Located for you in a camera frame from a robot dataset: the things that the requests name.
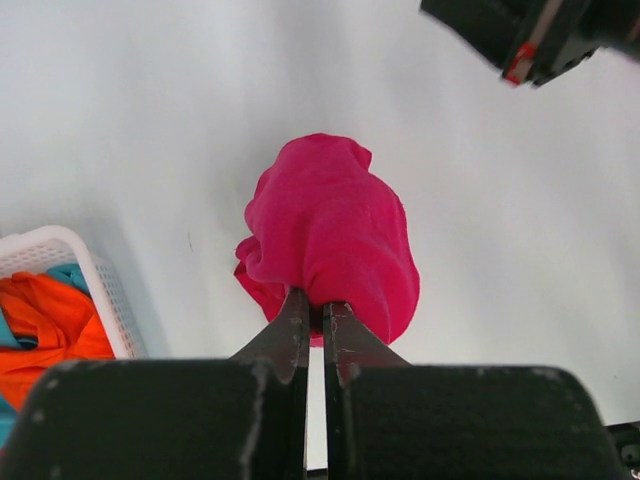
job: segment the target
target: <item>basket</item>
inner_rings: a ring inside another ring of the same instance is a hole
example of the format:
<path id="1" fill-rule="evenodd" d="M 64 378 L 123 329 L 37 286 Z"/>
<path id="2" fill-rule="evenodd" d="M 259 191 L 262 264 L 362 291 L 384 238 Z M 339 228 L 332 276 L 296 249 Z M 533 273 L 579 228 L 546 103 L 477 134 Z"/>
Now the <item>basket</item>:
<path id="1" fill-rule="evenodd" d="M 16 272 L 43 273 L 65 263 L 80 266 L 115 357 L 146 357 L 140 332 L 113 267 L 92 254 L 75 232 L 47 226 L 0 239 L 0 278 Z"/>

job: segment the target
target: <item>red cloth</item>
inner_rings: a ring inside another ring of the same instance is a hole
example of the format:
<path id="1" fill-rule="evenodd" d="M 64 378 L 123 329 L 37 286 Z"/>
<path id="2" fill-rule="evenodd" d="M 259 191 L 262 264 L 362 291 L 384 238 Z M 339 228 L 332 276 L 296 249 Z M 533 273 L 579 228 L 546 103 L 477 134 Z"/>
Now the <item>red cloth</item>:
<path id="1" fill-rule="evenodd" d="M 370 163 L 354 140 L 315 134 L 286 144 L 260 177 L 245 211 L 253 236 L 236 249 L 235 276 L 267 320 L 298 287 L 316 306 L 349 302 L 387 344 L 408 327 L 420 277 L 402 204 Z"/>

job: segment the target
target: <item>white basket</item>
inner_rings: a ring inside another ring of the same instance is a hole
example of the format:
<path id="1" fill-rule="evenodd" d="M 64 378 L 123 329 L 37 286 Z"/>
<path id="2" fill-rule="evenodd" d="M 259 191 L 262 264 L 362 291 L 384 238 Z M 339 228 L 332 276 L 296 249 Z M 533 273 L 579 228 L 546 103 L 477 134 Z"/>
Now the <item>white basket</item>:
<path id="1" fill-rule="evenodd" d="M 65 263 L 80 265 L 115 357 L 146 357 L 116 272 L 109 262 L 89 252 L 75 232 L 48 226 L 0 239 L 0 278 L 16 272 L 42 273 Z"/>

